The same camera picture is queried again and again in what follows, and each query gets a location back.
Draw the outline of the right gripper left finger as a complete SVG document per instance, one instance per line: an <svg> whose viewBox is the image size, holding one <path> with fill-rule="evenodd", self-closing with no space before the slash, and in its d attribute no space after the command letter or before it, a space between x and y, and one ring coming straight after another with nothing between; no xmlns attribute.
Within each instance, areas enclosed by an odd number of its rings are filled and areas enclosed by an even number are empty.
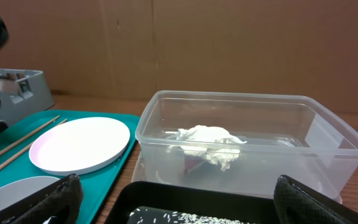
<svg viewBox="0 0 358 224"><path fill-rule="evenodd" d="M0 211L0 224L75 223L83 200L80 177L70 174Z"/></svg>

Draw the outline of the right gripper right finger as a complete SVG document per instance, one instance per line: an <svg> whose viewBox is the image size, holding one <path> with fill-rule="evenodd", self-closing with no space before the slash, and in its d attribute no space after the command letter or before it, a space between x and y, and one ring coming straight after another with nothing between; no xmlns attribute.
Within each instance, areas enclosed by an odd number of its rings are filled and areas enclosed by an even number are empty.
<svg viewBox="0 0 358 224"><path fill-rule="evenodd" d="M358 213L281 175L277 179L273 202L281 223L358 224Z"/></svg>

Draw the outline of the white round plate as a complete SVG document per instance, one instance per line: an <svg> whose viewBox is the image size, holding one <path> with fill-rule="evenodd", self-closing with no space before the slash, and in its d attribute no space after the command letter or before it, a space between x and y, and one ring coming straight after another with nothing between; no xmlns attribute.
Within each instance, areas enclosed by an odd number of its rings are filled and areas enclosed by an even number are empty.
<svg viewBox="0 0 358 224"><path fill-rule="evenodd" d="M113 118L80 118L39 136L29 159L40 170L59 176L87 174L114 162L129 144L127 125Z"/></svg>

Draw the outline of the grey bowl with rice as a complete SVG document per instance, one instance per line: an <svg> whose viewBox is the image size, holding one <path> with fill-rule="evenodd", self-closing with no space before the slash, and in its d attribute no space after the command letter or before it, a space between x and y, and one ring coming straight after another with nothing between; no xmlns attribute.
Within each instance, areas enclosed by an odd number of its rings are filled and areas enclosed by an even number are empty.
<svg viewBox="0 0 358 224"><path fill-rule="evenodd" d="M0 187L0 211L58 180L52 176L28 177Z"/></svg>

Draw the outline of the wooden chopstick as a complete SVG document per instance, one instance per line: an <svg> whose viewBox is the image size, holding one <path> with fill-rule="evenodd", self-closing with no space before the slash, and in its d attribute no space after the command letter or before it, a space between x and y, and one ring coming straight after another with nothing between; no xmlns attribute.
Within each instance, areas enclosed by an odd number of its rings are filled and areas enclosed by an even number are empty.
<svg viewBox="0 0 358 224"><path fill-rule="evenodd" d="M12 148L16 147L18 144L24 142L25 140L27 140L28 138L30 138L31 136L33 136L34 134L36 134L37 132L39 132L40 130L45 128L46 126L54 123L59 117L60 117L60 115L52 118L51 120L49 120L46 123L44 123L43 125L39 126L35 130L31 131L29 134L26 134L25 136L21 137L20 139L18 139L14 143L12 143L12 144L6 146L5 148L1 149L0 150L0 156L5 154L7 151L10 151Z"/></svg>
<svg viewBox="0 0 358 224"><path fill-rule="evenodd" d="M0 171L3 170L3 168L7 167L9 164L11 164L14 160L16 160L17 158L19 158L21 155L23 155L25 152L27 152L31 145L34 142L29 143L26 147L22 148L20 151L18 151L17 153L15 153L13 156L11 156L10 158L6 159L4 162L2 162L0 164Z"/></svg>

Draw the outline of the white napkin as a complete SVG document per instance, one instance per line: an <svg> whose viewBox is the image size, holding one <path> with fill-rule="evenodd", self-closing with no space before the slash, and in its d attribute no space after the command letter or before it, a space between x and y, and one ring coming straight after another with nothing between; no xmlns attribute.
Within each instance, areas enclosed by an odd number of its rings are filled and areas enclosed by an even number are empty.
<svg viewBox="0 0 358 224"><path fill-rule="evenodd" d="M222 127L197 125L190 129L178 129L168 132L167 139L188 142L185 145L171 145L168 148L181 148L186 156L198 157L212 165L220 165L221 171L230 168L230 162L239 158L239 149L230 149L226 145L245 145Z"/></svg>

